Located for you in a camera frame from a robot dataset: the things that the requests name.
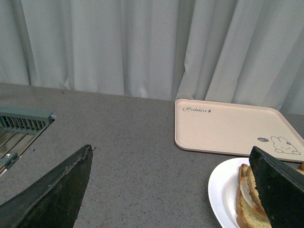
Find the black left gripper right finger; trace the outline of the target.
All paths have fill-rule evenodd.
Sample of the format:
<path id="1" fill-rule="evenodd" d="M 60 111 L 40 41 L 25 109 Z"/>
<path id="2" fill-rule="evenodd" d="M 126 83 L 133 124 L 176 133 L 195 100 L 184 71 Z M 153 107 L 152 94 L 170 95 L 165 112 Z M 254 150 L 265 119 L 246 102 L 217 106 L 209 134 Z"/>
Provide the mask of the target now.
<path id="1" fill-rule="evenodd" d="M 256 146 L 249 163 L 271 227 L 302 228 L 304 175 Z"/>

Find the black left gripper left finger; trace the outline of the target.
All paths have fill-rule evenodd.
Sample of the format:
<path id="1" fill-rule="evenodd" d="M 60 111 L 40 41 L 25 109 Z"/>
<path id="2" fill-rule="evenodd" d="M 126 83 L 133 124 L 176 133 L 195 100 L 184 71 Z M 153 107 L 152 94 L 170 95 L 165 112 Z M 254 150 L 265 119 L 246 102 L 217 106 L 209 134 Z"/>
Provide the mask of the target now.
<path id="1" fill-rule="evenodd" d="M 85 145 L 0 206 L 2 228 L 71 228 L 88 185 L 93 159 Z"/>

